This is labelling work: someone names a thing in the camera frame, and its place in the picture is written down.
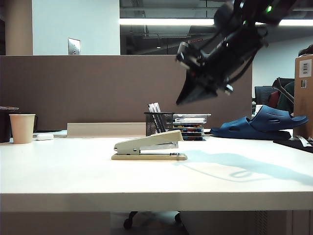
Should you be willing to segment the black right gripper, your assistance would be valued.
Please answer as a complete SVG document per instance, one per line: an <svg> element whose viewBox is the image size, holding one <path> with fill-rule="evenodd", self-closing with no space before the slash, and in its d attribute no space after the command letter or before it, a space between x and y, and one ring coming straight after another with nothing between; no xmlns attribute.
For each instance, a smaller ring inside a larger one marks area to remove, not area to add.
<svg viewBox="0 0 313 235"><path fill-rule="evenodd" d="M186 73L176 104L217 97L218 89L232 93L231 84L244 75L258 50L268 46L267 34L265 26L244 25L229 34L209 55L199 57L199 67L193 72L197 77Z"/></svg>

